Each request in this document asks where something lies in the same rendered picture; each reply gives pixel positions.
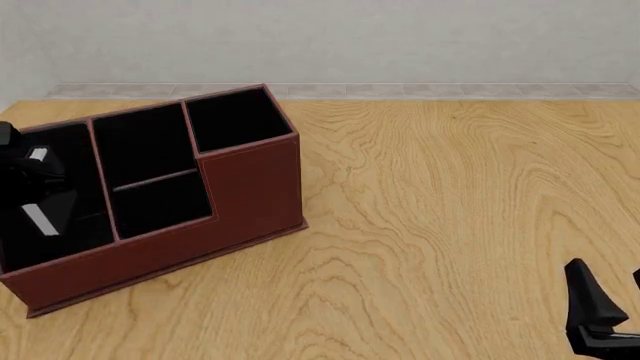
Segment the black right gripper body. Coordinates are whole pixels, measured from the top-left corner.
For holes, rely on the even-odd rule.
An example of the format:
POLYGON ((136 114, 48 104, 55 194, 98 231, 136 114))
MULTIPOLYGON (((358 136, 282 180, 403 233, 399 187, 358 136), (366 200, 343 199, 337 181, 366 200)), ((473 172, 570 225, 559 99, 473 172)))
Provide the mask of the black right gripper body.
POLYGON ((597 326, 571 326, 566 328, 566 336, 577 355, 640 356, 640 335, 597 326))

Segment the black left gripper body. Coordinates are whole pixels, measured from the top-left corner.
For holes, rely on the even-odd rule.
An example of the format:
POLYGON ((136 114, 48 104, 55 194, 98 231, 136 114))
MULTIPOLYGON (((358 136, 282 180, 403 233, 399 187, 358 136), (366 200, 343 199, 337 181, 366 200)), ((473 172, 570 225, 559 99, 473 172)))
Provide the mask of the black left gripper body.
POLYGON ((0 188, 0 244, 62 236, 71 221, 74 188, 16 190, 0 188))

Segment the red-brown desk caddy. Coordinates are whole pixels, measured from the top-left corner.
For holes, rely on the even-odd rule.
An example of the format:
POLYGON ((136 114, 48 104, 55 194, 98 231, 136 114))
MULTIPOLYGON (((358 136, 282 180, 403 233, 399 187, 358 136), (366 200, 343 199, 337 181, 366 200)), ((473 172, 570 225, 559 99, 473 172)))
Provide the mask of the red-brown desk caddy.
POLYGON ((300 135, 265 85, 13 126, 78 193, 64 235, 0 244, 29 317, 307 226, 300 135))

